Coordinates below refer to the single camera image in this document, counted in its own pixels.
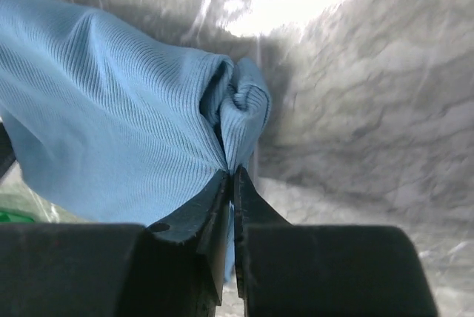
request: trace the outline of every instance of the black plastic part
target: black plastic part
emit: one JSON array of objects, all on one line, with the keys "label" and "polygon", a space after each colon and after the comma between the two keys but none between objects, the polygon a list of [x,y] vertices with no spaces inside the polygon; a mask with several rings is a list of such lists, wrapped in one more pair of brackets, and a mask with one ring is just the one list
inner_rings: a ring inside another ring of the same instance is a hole
[{"label": "black plastic part", "polygon": [[283,227],[291,226],[286,219],[280,216],[258,193],[247,170],[239,167],[234,175],[233,199],[234,203],[234,230],[236,249],[236,277],[238,297],[244,298],[244,271],[243,258],[247,254],[244,240],[244,227],[249,224],[280,224]]},{"label": "black plastic part", "polygon": [[415,248],[395,227],[244,229],[247,317],[436,317]]},{"label": "black plastic part", "polygon": [[0,224],[0,316],[213,317],[228,189],[228,175],[218,172],[179,216],[149,228]]},{"label": "black plastic part", "polygon": [[3,123],[0,123],[0,182],[8,173],[15,160],[10,137]]}]

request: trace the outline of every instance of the ribbed fabric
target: ribbed fabric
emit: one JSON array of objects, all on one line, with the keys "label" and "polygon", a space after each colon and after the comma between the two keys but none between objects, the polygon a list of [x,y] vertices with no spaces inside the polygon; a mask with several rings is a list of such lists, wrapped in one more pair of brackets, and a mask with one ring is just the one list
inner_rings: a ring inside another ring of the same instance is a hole
[{"label": "ribbed fabric", "polygon": [[269,111],[249,59],[162,44],[90,7],[0,0],[0,116],[24,181],[78,216],[168,215],[248,162]]}]

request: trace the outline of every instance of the fabric fold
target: fabric fold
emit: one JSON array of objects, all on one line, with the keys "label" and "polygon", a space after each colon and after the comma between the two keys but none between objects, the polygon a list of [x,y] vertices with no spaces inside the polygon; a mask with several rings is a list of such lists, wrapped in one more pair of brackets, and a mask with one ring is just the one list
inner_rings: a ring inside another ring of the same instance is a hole
[{"label": "fabric fold", "polygon": [[0,0],[0,116],[24,181],[77,216],[159,220],[246,164],[269,111],[249,59],[162,44],[90,7]]}]

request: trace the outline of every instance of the small hole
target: small hole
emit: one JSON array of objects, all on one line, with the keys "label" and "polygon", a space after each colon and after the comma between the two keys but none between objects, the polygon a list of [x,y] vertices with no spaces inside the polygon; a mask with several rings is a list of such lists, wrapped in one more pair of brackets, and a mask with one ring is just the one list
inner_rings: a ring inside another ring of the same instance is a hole
[{"label": "small hole", "polygon": [[170,225],[163,222],[156,222],[150,226],[152,232],[164,232],[170,229]]}]

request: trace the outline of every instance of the gray marble surface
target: gray marble surface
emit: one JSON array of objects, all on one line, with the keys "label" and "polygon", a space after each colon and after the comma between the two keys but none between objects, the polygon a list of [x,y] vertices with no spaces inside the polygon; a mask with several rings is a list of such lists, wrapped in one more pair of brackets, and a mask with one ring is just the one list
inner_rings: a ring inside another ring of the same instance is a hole
[{"label": "gray marble surface", "polygon": [[[441,314],[474,316],[474,0],[65,1],[254,58],[274,98],[270,203],[292,222],[403,227]],[[242,311],[231,284],[218,315]]]}]

